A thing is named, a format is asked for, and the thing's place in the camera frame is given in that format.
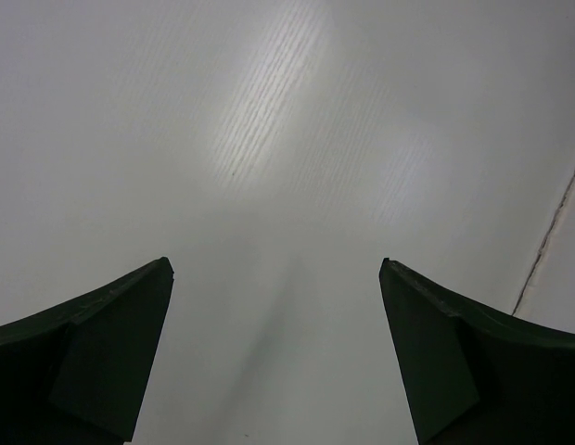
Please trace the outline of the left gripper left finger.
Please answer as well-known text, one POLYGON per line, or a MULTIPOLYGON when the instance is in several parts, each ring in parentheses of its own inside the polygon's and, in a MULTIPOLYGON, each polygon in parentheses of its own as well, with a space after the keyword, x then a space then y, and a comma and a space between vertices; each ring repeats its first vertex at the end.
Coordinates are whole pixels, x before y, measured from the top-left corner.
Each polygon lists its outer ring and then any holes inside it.
POLYGON ((173 291, 162 257, 0 326, 0 444, 132 441, 173 291))

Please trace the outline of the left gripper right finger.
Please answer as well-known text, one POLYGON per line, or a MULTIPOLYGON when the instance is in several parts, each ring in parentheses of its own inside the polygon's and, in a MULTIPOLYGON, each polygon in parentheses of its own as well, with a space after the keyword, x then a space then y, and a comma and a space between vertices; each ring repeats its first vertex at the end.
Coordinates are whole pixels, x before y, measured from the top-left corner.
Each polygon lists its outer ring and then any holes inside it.
POLYGON ((379 282, 421 444, 575 444, 575 334, 385 259, 379 282))

